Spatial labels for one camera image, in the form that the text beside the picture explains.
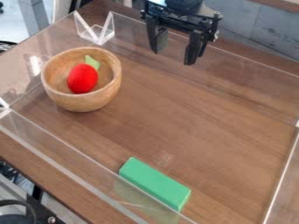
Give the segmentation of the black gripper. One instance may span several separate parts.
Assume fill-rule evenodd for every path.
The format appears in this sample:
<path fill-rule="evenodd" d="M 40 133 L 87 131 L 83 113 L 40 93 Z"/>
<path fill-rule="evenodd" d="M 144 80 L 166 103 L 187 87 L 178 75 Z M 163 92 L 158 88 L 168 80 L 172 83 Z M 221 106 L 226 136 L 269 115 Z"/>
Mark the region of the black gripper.
<path fill-rule="evenodd" d="M 203 55 L 208 41 L 218 39 L 221 12 L 210 8 L 204 0 L 144 0 L 142 16 L 146 16 L 148 42 L 155 54 L 167 47 L 166 27 L 192 31 L 184 53 L 184 64 L 192 65 Z"/>

